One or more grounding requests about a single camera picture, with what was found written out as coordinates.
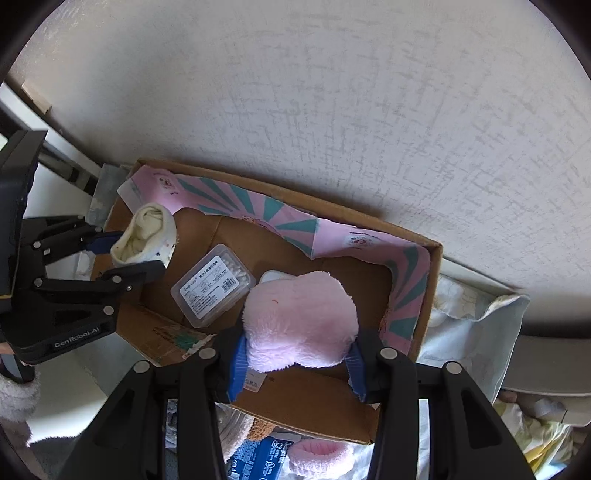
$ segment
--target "black device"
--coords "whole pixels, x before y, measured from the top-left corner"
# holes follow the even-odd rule
[[[103,232],[83,217],[26,218],[27,194],[45,132],[19,131],[0,151],[0,341],[37,365],[115,331],[119,297],[164,275],[161,261],[104,272],[95,281],[47,278],[46,266],[82,250],[109,252],[122,232]],[[18,381],[23,369],[5,358]]]

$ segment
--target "pink fluffy sock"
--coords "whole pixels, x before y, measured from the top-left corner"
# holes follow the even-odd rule
[[[327,272],[254,287],[244,305],[248,365],[258,372],[343,361],[359,330],[355,304]]]
[[[294,443],[287,456],[290,470],[307,478],[338,478],[355,465],[349,443],[306,439]]]

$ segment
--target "cardboard box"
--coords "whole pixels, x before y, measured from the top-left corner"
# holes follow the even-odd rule
[[[221,171],[171,161],[140,160],[142,165],[164,168],[176,174],[207,177],[273,197],[295,208],[334,222],[386,232],[427,249],[430,268],[421,312],[414,329],[409,356],[416,359],[429,320],[443,249],[429,240],[377,218],[302,193]],[[132,214],[118,199],[107,230],[124,230]],[[141,294],[125,301],[119,311],[118,333],[150,360],[160,365],[182,361],[191,338],[201,339],[184,318],[170,288],[217,244],[231,248],[257,280],[267,270],[301,275],[314,270],[331,273],[353,297],[359,324],[378,328],[388,305],[392,274],[383,265],[365,263],[352,257],[310,260],[300,249],[280,236],[235,218],[184,208],[175,215],[178,243],[166,275],[144,286]],[[95,272],[110,268],[110,259],[98,258]],[[243,300],[203,329],[215,333],[233,325]],[[359,403],[347,384],[344,365],[326,369],[292,367],[267,375],[258,393],[243,391],[235,407],[285,428],[312,436],[371,443],[375,438],[378,412]]]

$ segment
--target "brown fuzzy item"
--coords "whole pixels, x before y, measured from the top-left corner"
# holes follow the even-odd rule
[[[274,428],[275,425],[269,423],[268,421],[255,419],[254,423],[252,424],[251,431],[248,432],[248,437],[246,438],[253,440],[254,442],[259,442],[263,438],[268,437]]]

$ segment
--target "blue gripper pad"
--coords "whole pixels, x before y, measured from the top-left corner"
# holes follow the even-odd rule
[[[248,360],[246,358],[246,337],[244,334],[238,340],[234,358],[230,364],[230,382],[228,385],[228,398],[231,402],[236,400],[238,394],[242,391],[246,372],[248,370]]]
[[[367,387],[365,385],[365,363],[359,353],[357,343],[353,343],[349,353],[345,357],[347,370],[349,371],[349,384],[359,401],[365,402],[367,397]]]
[[[123,235],[123,232],[108,232],[96,238],[86,249],[95,255],[107,254],[111,251],[111,247],[117,243],[117,240],[121,238],[121,235]]]

